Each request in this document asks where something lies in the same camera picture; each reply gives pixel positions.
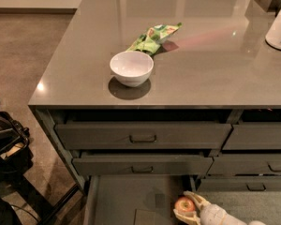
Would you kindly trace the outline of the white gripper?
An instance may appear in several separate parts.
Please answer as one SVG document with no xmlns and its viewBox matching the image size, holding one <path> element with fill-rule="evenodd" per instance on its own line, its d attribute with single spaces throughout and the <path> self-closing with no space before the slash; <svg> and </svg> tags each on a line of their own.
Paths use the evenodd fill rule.
<svg viewBox="0 0 281 225">
<path fill-rule="evenodd" d="M 174 215 L 180 221 L 187 225 L 233 225 L 229 218 L 229 214 L 223 208 L 216 204 L 211 204 L 192 191 L 185 191 L 184 195 L 200 210 L 200 218 L 196 211 L 181 212 L 174 209 Z"/>
</svg>

